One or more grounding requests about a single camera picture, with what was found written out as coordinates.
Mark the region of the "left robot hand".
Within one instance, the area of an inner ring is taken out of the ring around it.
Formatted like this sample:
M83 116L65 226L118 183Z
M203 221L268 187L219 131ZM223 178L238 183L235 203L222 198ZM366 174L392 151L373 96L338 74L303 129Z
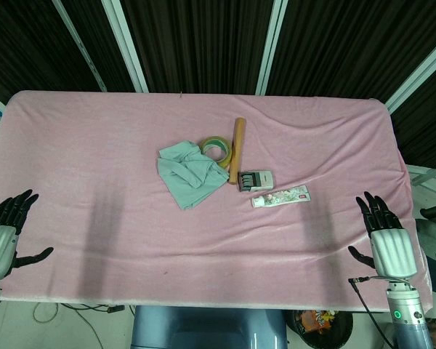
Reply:
M39 195L31 189L6 198L0 203L0 280L7 277L12 270L33 265L45 260L53 253L52 247L42 252L25 257L17 255L17 243L32 205Z

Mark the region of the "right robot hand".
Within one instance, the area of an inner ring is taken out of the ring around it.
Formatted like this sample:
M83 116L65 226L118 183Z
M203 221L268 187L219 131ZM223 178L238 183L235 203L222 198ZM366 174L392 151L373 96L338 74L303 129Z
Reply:
M350 254L358 262L373 268L382 278L411 279L417 273L413 244L398 216L381 197L368 191L364 197L358 196L355 200L363 216L373 255L361 254L354 246L348 247Z

